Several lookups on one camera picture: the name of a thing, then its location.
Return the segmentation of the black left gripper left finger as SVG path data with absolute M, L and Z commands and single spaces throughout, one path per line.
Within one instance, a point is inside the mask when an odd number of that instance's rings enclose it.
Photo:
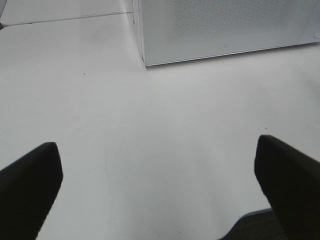
M 35 240 L 58 195 L 57 144 L 45 142 L 0 171 L 0 238 Z

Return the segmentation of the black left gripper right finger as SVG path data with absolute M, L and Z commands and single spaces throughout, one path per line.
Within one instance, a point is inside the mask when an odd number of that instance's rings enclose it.
M 261 135 L 254 174 L 287 238 L 318 240 L 320 163 L 272 135 Z

